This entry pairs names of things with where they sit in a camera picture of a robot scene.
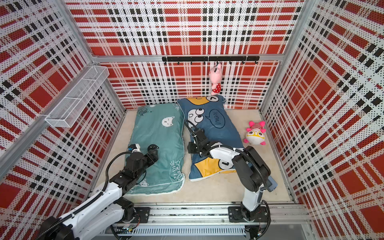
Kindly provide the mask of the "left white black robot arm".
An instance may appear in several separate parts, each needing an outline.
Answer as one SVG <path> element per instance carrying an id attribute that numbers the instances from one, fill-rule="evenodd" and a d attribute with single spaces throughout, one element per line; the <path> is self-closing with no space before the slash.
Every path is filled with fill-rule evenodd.
<path id="1" fill-rule="evenodd" d="M 59 218 L 49 217 L 39 229 L 39 240 L 91 240 L 99 232 L 114 223 L 125 219 L 131 221 L 136 213 L 134 204 L 124 195 L 135 187 L 146 170 L 158 159 L 159 147 L 149 145 L 143 154 L 140 145 L 129 146 L 126 152 L 118 156 L 127 156 L 126 166 L 115 176 L 109 176 L 106 169 L 106 180 L 100 190 L 84 203 L 63 214 Z"/>

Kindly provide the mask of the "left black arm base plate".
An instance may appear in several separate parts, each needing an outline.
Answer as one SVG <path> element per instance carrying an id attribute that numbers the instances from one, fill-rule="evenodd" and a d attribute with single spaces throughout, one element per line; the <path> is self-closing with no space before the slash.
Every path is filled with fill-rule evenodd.
<path id="1" fill-rule="evenodd" d="M 146 224 L 150 216 L 149 207 L 134 207 L 130 210 L 125 210 L 123 218 L 116 224 Z"/>

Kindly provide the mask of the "blue cartoon-print pillow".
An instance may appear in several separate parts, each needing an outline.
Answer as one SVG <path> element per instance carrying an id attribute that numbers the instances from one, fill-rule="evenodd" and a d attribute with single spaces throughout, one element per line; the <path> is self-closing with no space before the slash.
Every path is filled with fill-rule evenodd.
<path id="1" fill-rule="evenodd" d="M 204 130 L 210 142 L 242 149 L 243 143 L 239 132 L 224 109 L 225 98 L 220 95 L 184 98 L 177 100 L 184 115 L 188 130 Z M 220 159 L 212 156 L 192 154 L 192 165 L 189 180 L 192 182 L 207 179 L 219 173 L 234 173 L 235 167 L 231 159 Z"/>

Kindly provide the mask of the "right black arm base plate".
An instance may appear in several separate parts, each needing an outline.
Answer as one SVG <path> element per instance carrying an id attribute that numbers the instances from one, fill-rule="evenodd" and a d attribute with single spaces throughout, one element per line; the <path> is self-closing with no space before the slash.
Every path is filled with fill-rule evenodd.
<path id="1" fill-rule="evenodd" d="M 228 207 L 229 221 L 231 223 L 267 223 L 270 214 L 266 207 L 259 206 L 250 212 L 245 207 Z"/>

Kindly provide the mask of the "green cat-print pillow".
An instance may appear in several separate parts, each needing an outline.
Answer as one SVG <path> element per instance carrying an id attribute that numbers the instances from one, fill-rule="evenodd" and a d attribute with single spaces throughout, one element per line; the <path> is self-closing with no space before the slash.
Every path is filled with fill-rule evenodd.
<path id="1" fill-rule="evenodd" d="M 129 195 L 159 195 L 179 191 L 186 180 L 182 172 L 185 147 L 184 113 L 178 104 L 148 105 L 138 108 L 130 144 L 139 144 L 141 152 L 157 145 L 158 161 L 146 170 Z"/>

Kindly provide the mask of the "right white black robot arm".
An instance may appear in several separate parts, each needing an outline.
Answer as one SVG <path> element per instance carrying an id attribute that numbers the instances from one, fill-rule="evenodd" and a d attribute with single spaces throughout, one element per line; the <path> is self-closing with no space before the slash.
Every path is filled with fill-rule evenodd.
<path id="1" fill-rule="evenodd" d="M 271 219 L 269 207 L 262 200 L 265 191 L 272 192 L 278 186 L 271 177 L 271 170 L 251 146 L 244 149 L 223 145 L 220 142 L 209 141 L 203 129 L 197 128 L 191 121 L 185 120 L 185 126 L 192 134 L 193 141 L 188 144 L 190 154 L 199 154 L 201 157 L 219 159 L 219 166 L 234 167 L 238 177 L 245 187 L 245 193 L 240 206 L 239 219 L 234 216 L 231 221 L 254 222 L 260 220 L 262 214 Z"/>

